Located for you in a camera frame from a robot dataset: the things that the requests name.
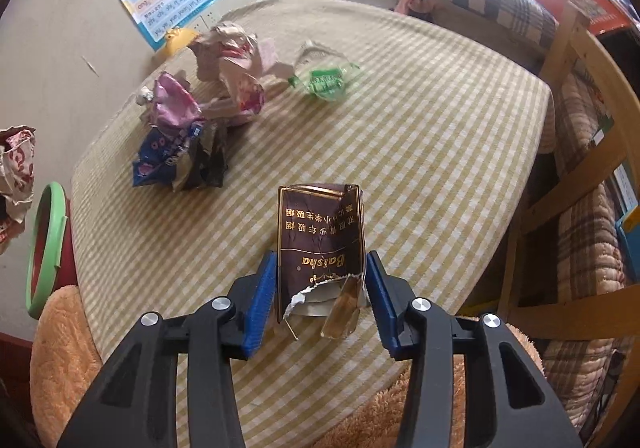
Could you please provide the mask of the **pink patterned paper wrapper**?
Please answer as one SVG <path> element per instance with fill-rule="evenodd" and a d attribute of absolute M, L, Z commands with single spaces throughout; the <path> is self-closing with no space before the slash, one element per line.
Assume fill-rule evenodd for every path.
<path fill-rule="evenodd" d="M 225 119 L 232 126 L 249 122 L 262 111 L 267 96 L 260 80 L 289 80 L 294 66 L 279 60 L 272 38 L 259 39 L 232 22 L 219 22 L 186 46 L 195 56 L 196 77 L 224 87 L 226 94 L 201 103 L 209 121 Z"/>

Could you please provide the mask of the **wooden chair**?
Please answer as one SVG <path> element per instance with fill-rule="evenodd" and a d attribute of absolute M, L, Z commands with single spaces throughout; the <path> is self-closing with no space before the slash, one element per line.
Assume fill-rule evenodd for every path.
<path fill-rule="evenodd" d="M 639 100 L 612 56 L 590 33 L 589 18 L 567 4 L 539 77 L 554 104 L 567 108 L 568 131 L 585 138 L 592 120 L 577 122 L 577 61 L 585 65 L 613 125 L 596 145 L 578 143 L 560 163 L 560 181 L 533 205 L 522 203 L 509 229 L 499 315 L 531 338 L 548 340 L 547 380 L 582 447 L 607 447 L 639 394 L 639 286 L 623 281 L 613 205 L 605 181 L 629 165 L 639 186 Z M 518 304 L 518 247 L 551 220 L 559 227 L 558 300 Z"/>

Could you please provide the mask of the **orange red book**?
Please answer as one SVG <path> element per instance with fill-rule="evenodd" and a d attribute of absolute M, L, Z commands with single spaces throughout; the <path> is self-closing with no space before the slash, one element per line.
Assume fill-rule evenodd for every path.
<path fill-rule="evenodd" d="M 589 30 L 594 36 L 600 37 L 618 30 L 629 30 L 632 26 L 631 18 L 611 0 L 536 0 L 553 17 L 559 21 L 564 8 L 568 4 L 575 7 L 590 19 Z"/>

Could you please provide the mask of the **green clear plastic wrapper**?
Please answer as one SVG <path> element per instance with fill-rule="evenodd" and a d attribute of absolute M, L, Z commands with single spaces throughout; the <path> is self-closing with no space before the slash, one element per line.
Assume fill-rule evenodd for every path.
<path fill-rule="evenodd" d="M 313 40 L 306 40 L 300 47 L 293 70 L 288 78 L 292 87 L 303 88 L 326 102 L 342 101 L 347 86 L 361 72 L 360 66 L 344 53 Z"/>

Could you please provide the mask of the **dark blue foil wrapper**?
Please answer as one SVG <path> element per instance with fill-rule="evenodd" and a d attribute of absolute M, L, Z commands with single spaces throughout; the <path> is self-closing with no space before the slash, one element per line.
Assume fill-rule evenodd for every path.
<path fill-rule="evenodd" d="M 174 192 L 221 188 L 228 169 L 227 141 L 226 123 L 194 122 L 174 135 L 154 127 L 132 163 L 132 185 Z"/>

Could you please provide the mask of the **red green trash bin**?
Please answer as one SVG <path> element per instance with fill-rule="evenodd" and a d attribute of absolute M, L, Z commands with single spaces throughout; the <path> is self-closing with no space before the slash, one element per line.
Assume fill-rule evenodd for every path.
<path fill-rule="evenodd" d="M 42 191 L 32 234 L 25 296 L 29 316 L 38 320 L 53 292 L 76 284 L 70 200 L 61 183 L 50 182 Z"/>

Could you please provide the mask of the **pink plastic bag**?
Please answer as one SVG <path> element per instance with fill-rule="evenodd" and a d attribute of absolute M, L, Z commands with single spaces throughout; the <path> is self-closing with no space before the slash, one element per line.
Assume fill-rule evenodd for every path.
<path fill-rule="evenodd" d="M 161 130 L 188 129 L 203 119 L 202 110 L 189 89 L 167 72 L 160 73 L 154 80 L 151 96 L 142 94 L 141 100 L 144 106 L 142 122 Z"/>

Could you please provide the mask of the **checkered yellow tablecloth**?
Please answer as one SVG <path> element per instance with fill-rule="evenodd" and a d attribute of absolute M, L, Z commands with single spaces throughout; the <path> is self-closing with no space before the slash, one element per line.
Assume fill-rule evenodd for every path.
<path fill-rule="evenodd" d="M 128 102 L 73 177 L 79 291 L 107 357 L 143 312 L 198 309 L 280 251 L 288 319 L 234 365 L 235 396 L 248 446 L 308 447 L 401 365 L 370 310 L 332 341 L 300 314 L 302 299 L 365 247 L 416 293 L 459 309 L 553 143 L 551 93 L 471 39 L 365 4 L 264 0 L 229 18 L 285 61 L 312 41 L 343 53 L 356 76 L 334 102 L 267 80 L 265 108 L 229 137 L 219 188 L 136 186 L 148 128 Z"/>

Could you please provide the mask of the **brown cigarette box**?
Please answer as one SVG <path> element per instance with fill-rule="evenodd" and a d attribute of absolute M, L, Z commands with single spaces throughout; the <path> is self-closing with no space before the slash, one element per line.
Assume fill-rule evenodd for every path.
<path fill-rule="evenodd" d="M 322 338 L 344 340 L 366 306 L 360 186 L 283 186 L 278 202 L 278 319 L 318 318 Z"/>

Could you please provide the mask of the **white red paper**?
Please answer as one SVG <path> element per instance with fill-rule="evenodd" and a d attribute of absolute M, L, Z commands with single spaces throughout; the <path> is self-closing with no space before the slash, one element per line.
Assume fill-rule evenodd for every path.
<path fill-rule="evenodd" d="M 35 147 L 32 127 L 14 126 L 1 131 L 1 253 L 25 230 L 34 199 Z"/>

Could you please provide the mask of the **orange plush seat cushion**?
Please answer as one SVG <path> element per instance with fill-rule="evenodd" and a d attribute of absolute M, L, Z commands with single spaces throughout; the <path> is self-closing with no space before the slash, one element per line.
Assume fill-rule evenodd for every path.
<path fill-rule="evenodd" d="M 54 447 L 102 368 L 77 286 L 54 291 L 43 307 L 29 362 L 32 415 L 45 447 Z"/>

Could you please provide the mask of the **yellow duck toy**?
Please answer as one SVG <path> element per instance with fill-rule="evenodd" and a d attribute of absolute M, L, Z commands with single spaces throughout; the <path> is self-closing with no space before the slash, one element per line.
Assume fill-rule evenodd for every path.
<path fill-rule="evenodd" d="M 200 36 L 200 33 L 192 30 L 192 28 L 176 27 L 168 30 L 165 35 L 165 44 L 162 48 L 164 56 L 166 58 L 173 56 L 181 49 L 188 47 L 198 36 Z"/>

